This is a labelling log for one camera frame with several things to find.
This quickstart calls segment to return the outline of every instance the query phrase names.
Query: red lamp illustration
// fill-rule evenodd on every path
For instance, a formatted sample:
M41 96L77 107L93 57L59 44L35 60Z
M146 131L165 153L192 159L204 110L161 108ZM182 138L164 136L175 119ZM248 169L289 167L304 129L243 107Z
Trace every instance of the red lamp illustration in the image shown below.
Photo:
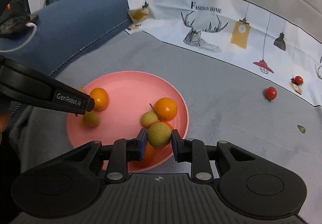
M253 62L253 64L259 66L260 67L260 71L262 73L265 73L265 74L268 74L268 72L274 73L273 70L270 67L268 67L266 61L264 60L265 42L266 42L266 36L267 36L267 32L268 32L268 26L269 26L269 22L270 22L271 15L272 15L272 13L269 15L268 25L267 25L267 29L266 29L265 38L264 38L263 59L260 60L259 62Z

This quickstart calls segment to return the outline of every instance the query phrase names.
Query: yellow lamp illustration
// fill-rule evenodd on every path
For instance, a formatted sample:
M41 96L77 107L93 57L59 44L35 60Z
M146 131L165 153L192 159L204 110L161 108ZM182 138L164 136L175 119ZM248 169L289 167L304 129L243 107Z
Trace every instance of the yellow lamp illustration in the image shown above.
M128 14L131 17L133 24L142 22L150 15L149 4L145 1L141 9L128 10Z
M246 18L237 21L232 32L230 43L246 49L250 30L251 26L249 25L249 22L247 22Z
M296 84L294 84L293 82L290 82L289 84L290 84L290 86L292 87L292 89L294 89L294 90L295 90L295 92L296 92L296 93L298 93L298 94L300 94L300 95L302 95L302 94L303 94L303 91L302 91L302 89L301 89L301 86L296 85Z

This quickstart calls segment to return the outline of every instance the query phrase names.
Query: zipper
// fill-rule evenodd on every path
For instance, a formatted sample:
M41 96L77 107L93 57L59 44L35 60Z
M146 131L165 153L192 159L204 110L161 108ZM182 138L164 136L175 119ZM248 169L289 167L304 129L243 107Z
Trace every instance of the zipper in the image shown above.
M128 21L129 21L129 19L126 19L125 21L122 21L120 24L114 26L112 29L108 30L107 32L105 32L104 34L102 34L101 36L99 36L98 38L96 38L95 40L91 41L90 43L88 43L85 46L83 46L82 48L80 48L74 54L72 54L71 56L69 56L65 61L63 61L61 64L59 64L51 73L49 73L48 76L50 76L50 77L54 76L58 71L61 70L62 67L64 67L67 63L69 63L78 54L80 54L81 52L83 52L84 50L86 50L89 46L91 46L95 42L99 41L100 39L104 38L107 34L111 33L114 30L116 30L117 28L119 28L120 26L122 26L123 24L125 24ZM20 110L20 108L22 107L22 105L23 105L22 103L19 103L15 107L14 111L11 113L11 118L13 118L13 116Z

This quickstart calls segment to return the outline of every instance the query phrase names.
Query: pendant lamp illustration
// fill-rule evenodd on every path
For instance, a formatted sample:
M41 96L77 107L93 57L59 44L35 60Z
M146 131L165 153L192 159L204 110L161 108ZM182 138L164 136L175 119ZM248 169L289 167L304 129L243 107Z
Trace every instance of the pendant lamp illustration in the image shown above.
M260 71L262 73L268 74L268 72L274 73L273 70L268 67L266 61L264 60L264 51L265 51L265 42L266 42L266 36L267 36L267 32L268 32L268 26L269 26L269 22L270 22L270 17L271 17L272 13L269 15L269 20L268 20L268 25L267 25L267 29L266 29L266 34L264 37L264 46L263 46L263 59L260 60L259 62L253 62L253 64L257 65L260 67Z
M128 15L131 17L133 24L138 24L150 16L150 8L147 1L145 1L142 8L128 10Z
M251 30L251 26L249 25L249 22L247 22L246 20L248 8L249 8L249 3L247 6L244 19L236 22L234 30L231 35L231 41L230 41L230 43L235 44L243 49L247 48L248 36Z
M285 24L286 24L286 20L284 22L284 28L283 31L280 33L280 36L274 41L274 45L278 48L280 48L283 51L286 51L286 44L284 41L284 30L285 30Z

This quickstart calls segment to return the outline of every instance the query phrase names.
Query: green leaf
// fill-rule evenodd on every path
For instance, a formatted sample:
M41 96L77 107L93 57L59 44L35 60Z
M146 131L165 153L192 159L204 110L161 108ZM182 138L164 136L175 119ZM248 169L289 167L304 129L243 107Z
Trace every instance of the green leaf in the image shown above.
M303 126L297 125L297 127L303 134L306 132L306 129Z

